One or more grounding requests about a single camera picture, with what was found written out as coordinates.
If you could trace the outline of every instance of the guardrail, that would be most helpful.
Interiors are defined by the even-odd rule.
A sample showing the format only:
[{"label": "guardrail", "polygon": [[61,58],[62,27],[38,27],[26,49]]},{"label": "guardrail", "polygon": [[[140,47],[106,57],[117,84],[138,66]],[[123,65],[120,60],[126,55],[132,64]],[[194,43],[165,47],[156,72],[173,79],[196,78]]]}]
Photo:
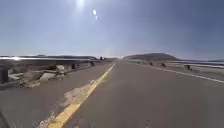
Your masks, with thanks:
[{"label": "guardrail", "polygon": [[66,65],[75,69],[81,63],[89,63],[94,66],[97,59],[76,59],[76,58],[60,58],[60,57],[0,57],[0,84],[9,81],[9,70],[13,67],[24,66],[40,66],[40,65]]},{"label": "guardrail", "polygon": [[144,61],[144,60],[128,60],[132,62],[142,62],[148,63],[149,65],[160,65],[162,67],[167,67],[167,64],[180,64],[186,69],[191,70],[191,67],[207,67],[207,68],[220,68],[224,69],[224,62],[208,62],[208,61]]},{"label": "guardrail", "polygon": [[208,67],[208,68],[223,68],[224,63],[221,62],[206,62],[206,61],[162,61],[161,63],[166,64],[182,64],[187,69],[190,69],[191,66],[194,67]]}]

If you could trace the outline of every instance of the road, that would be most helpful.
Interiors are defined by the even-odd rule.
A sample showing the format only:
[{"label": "road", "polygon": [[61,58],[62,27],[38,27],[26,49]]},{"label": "road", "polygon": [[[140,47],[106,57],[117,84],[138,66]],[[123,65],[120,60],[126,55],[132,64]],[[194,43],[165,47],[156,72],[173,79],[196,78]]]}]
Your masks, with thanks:
[{"label": "road", "polygon": [[65,102],[66,92],[97,79],[109,67],[111,64],[102,64],[79,70],[61,80],[48,81],[32,89],[0,90],[0,111],[11,128],[37,127],[52,113],[56,115],[64,109],[61,104]]},{"label": "road", "polygon": [[223,83],[122,61],[116,63],[64,125],[64,128],[223,127]]}]

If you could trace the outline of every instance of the blue sky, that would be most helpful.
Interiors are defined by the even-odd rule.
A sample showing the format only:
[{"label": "blue sky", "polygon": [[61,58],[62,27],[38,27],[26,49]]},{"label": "blue sky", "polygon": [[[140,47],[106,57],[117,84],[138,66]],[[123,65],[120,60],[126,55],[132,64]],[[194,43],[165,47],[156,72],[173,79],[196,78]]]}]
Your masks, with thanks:
[{"label": "blue sky", "polygon": [[0,0],[0,55],[223,59],[223,7],[221,0]]}]

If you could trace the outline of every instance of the hill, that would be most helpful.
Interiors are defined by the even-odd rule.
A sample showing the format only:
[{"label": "hill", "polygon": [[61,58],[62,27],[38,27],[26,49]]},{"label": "hill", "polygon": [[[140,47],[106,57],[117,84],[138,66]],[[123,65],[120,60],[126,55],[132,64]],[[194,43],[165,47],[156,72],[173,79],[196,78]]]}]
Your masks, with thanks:
[{"label": "hill", "polygon": [[149,53],[149,54],[139,54],[139,55],[130,55],[124,57],[124,59],[140,59],[140,60],[147,60],[147,61],[176,61],[179,60],[174,56],[165,54],[165,53]]}]

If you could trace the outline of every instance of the yellow center line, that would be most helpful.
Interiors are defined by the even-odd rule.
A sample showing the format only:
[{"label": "yellow center line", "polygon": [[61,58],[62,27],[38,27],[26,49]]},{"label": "yellow center line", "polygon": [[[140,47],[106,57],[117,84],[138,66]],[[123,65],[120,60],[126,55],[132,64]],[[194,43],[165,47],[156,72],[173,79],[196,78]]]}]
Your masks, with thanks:
[{"label": "yellow center line", "polygon": [[[108,73],[112,70],[114,67],[111,66],[99,79],[97,79],[92,85],[91,88],[87,92],[85,100],[89,97],[89,95],[94,91],[94,89],[103,81],[103,79],[108,75]],[[52,121],[52,123],[48,126],[48,128],[62,128],[63,125],[68,121],[68,119],[79,109],[79,107],[82,105],[82,103],[73,103],[70,104],[67,108],[64,109],[63,112],[61,112],[55,120]]]}]

